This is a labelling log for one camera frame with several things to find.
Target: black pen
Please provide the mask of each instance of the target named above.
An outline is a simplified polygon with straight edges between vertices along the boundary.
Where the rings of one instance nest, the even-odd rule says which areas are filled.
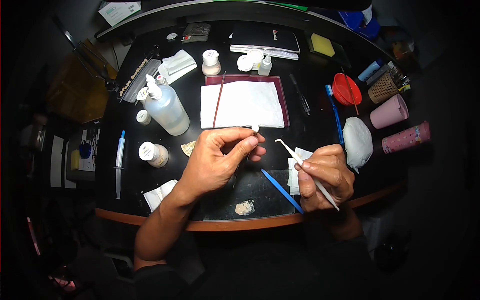
[[[307,102],[307,99],[305,98],[305,96],[301,93],[300,89],[299,89],[299,86],[297,84],[297,81],[295,80],[295,77],[293,77],[293,74],[290,74],[290,79],[292,80],[293,82],[293,85],[295,86],[295,88],[297,89],[297,94],[299,95],[299,98],[300,98],[300,102],[303,106],[303,110],[307,113],[307,116],[310,115],[310,107],[308,106],[308,102]]]

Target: left hand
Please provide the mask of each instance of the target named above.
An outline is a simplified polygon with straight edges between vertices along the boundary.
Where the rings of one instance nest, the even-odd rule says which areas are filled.
[[[192,201],[207,192],[220,189],[249,153],[251,161],[261,159],[266,150],[258,146],[258,143],[263,142],[265,138],[259,133],[254,136],[253,130],[249,128],[202,132],[176,187],[182,188]]]

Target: paintbrush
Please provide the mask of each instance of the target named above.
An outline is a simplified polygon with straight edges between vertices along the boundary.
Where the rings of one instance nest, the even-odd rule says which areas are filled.
[[[353,97],[353,92],[352,92],[352,88],[350,86],[350,82],[348,82],[348,78],[347,78],[347,75],[345,74],[345,71],[343,70],[343,67],[340,66],[340,68],[342,68],[343,76],[345,77],[345,81],[347,82],[348,90],[350,91],[350,96],[352,97],[353,105],[355,105],[355,111],[357,112],[357,116],[358,116],[359,115],[359,110],[357,108],[357,103],[355,102],[355,98]]]
[[[213,117],[212,128],[215,128],[216,113],[218,112],[218,104],[220,103],[220,96],[222,95],[223,82],[225,81],[225,74],[227,74],[227,71],[223,72],[222,84],[220,85],[220,92],[218,92],[218,100],[216,101],[215,116]]]

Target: wicker pencil holder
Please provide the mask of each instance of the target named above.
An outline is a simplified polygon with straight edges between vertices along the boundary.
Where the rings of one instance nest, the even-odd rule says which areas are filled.
[[[370,96],[370,99],[375,104],[382,103],[395,94],[398,94],[398,89],[388,72],[383,74],[382,77],[368,89],[368,96]]]

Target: right hand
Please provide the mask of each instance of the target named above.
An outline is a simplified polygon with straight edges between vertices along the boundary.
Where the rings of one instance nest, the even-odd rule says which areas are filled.
[[[347,168],[345,155],[339,144],[318,148],[310,158],[303,161],[302,167],[295,164],[295,169],[299,172],[299,189],[302,196],[300,204],[306,212],[333,208],[317,189],[313,177],[318,178],[337,206],[353,194],[355,175]]]

